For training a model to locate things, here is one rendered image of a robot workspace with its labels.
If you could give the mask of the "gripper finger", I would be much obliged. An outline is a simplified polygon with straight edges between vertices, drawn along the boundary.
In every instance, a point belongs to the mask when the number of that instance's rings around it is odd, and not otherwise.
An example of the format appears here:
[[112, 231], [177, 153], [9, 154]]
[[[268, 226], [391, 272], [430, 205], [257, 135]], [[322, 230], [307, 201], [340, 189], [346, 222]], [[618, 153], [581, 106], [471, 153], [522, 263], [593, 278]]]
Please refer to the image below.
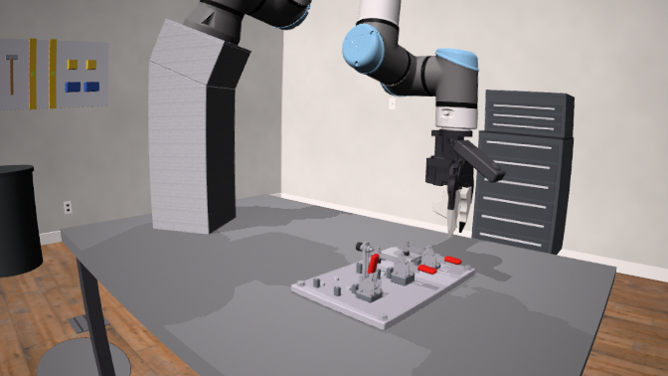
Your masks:
[[451, 179], [449, 179], [447, 183], [447, 188], [443, 192], [442, 199], [434, 202], [432, 205], [432, 209], [435, 213], [447, 219], [448, 237], [452, 236], [457, 227], [458, 205], [461, 197], [459, 191], [457, 191], [459, 190], [457, 182], [458, 171], [455, 171], [455, 174], [456, 175], [451, 174]]
[[458, 190], [461, 195], [460, 202], [458, 205], [458, 214], [460, 215], [459, 233], [462, 233], [467, 222], [470, 205], [472, 203], [473, 190], [474, 190], [474, 176], [472, 183], [468, 185], [468, 188], [462, 187], [461, 190], [460, 189]]

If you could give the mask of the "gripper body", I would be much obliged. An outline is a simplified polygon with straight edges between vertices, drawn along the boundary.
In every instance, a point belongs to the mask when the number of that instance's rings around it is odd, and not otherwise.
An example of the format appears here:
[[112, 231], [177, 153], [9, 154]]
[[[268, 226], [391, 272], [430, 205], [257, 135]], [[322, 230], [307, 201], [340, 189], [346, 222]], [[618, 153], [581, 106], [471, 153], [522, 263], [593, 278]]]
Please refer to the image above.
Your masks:
[[[473, 131], [464, 130], [432, 130], [435, 138], [434, 155], [426, 159], [425, 182], [436, 186], [447, 185], [451, 174], [458, 171], [457, 182], [459, 189], [468, 188], [474, 176], [474, 168], [458, 155], [453, 147], [457, 140], [472, 137]], [[449, 140], [450, 139], [450, 140]], [[455, 163], [454, 163], [455, 161]]]

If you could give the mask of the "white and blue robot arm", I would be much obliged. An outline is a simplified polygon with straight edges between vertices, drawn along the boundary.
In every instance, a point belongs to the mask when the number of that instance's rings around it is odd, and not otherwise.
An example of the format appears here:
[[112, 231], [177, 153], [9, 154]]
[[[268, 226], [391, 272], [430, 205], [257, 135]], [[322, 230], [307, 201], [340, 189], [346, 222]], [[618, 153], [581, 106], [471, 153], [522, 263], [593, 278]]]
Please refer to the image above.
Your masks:
[[[311, 1], [200, 0], [183, 25], [238, 45], [245, 14], [274, 28], [291, 30], [305, 20]], [[380, 82], [388, 94], [435, 96], [436, 127], [477, 129], [477, 56], [447, 48], [437, 49], [436, 56], [408, 52], [398, 44], [401, 1], [360, 0], [356, 26], [342, 45], [345, 62]], [[506, 174], [469, 140], [457, 140], [453, 150], [491, 183], [501, 181]]]

